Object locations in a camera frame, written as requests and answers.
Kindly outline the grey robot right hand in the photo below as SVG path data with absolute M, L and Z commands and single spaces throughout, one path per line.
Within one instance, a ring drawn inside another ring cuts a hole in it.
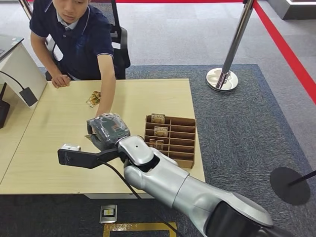
M 118 115 L 103 113 L 87 121 L 87 135 L 100 151 L 112 149 L 120 139 L 130 136 L 129 128 Z

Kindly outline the person's right hand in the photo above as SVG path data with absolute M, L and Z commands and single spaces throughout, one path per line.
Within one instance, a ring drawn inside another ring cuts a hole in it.
M 67 87 L 69 86 L 71 79 L 67 75 L 57 75 L 51 79 L 52 84 L 55 88 Z

